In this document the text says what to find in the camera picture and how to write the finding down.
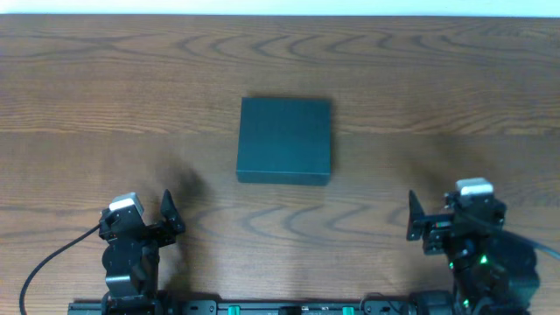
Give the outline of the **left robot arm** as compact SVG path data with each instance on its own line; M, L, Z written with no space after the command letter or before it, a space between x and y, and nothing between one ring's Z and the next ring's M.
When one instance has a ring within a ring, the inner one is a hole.
M101 212L99 236L108 243L102 255L108 293L102 314L180 314L176 301L158 289L159 250L176 242L186 224L165 190L162 220L147 225L144 207L134 192L118 196Z

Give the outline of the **black gift box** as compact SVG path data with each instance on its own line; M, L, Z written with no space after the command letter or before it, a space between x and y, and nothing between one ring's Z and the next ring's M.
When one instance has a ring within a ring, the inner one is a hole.
M332 103L244 97L236 176L242 183L325 186L332 175Z

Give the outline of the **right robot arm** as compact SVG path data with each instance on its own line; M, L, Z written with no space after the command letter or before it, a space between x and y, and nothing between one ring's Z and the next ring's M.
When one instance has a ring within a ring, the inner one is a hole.
M412 293L404 314L527 314L540 286L536 251L503 230L506 205L491 192L444 196L449 213L428 215L409 192L406 239L421 240L423 252L444 255L451 291Z

